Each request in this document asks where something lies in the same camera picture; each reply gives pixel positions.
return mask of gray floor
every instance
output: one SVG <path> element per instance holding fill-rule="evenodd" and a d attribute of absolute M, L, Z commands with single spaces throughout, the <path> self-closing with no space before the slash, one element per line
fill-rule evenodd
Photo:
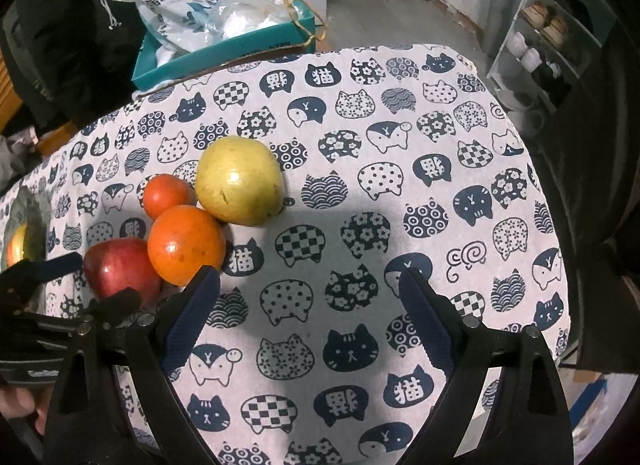
<path fill-rule="evenodd" d="M 452 14 L 420 0 L 328 0 L 331 47 L 380 44 L 445 44 L 473 61 L 484 76 L 490 66 L 476 36 Z"/>

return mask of bolt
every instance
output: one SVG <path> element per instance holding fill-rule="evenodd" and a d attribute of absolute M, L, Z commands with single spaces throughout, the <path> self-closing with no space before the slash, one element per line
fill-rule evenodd
<path fill-rule="evenodd" d="M 91 331 L 91 324 L 88 322 L 81 322 L 76 328 L 76 331 L 79 335 L 86 335 Z"/>
<path fill-rule="evenodd" d="M 477 328 L 478 326 L 480 326 L 478 317 L 471 314 L 465 315 L 465 317 L 462 318 L 462 322 L 468 328 Z"/>
<path fill-rule="evenodd" d="M 537 339 L 538 337 L 540 337 L 540 330 L 533 326 L 532 324 L 529 324 L 525 329 L 524 329 L 525 333 L 527 335 L 529 335 L 529 337 L 532 337 L 534 339 Z"/>
<path fill-rule="evenodd" d="M 152 313 L 143 313 L 140 317 L 138 317 L 138 324 L 140 326 L 150 326 L 154 323 L 156 317 Z"/>

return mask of table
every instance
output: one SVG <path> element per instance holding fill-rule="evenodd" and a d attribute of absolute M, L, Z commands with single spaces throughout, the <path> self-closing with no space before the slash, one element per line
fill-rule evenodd
<path fill-rule="evenodd" d="M 445 382 L 398 299 L 409 266 L 460 314 L 533 322 L 563 351 L 566 279 L 529 155 L 472 63 L 444 46 L 255 62 L 101 118 L 22 181 L 52 196 L 47 257 L 145 238 L 149 179 L 193 184 L 202 151 L 229 134 L 271 147 L 287 198 L 263 228 L 229 226 L 223 295 L 171 375 L 221 460 L 349 463 L 409 444 Z M 68 276 L 44 309 L 77 315 L 90 298 Z M 127 370 L 116 375 L 136 436 L 153 443 Z"/>

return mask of human hand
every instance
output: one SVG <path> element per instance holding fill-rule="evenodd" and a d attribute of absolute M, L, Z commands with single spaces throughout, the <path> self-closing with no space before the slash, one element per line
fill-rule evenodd
<path fill-rule="evenodd" d="M 4 418 L 23 418 L 36 412 L 36 431 L 44 435 L 47 412 L 51 401 L 52 387 L 47 387 L 34 395 L 24 387 L 0 386 L 0 414 Z"/>

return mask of yellow fruit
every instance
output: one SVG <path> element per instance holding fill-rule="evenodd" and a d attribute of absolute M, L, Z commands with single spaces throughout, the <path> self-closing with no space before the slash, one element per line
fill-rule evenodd
<path fill-rule="evenodd" d="M 9 245 L 6 248 L 6 264 L 11 267 L 18 261 L 22 261 L 26 255 L 24 246 L 24 237 L 27 233 L 27 223 L 20 225 L 14 233 L 14 236 L 9 241 Z"/>
<path fill-rule="evenodd" d="M 270 149 L 258 140 L 225 137 L 203 153 L 196 195 L 212 216 L 255 227 L 282 209 L 284 181 Z"/>

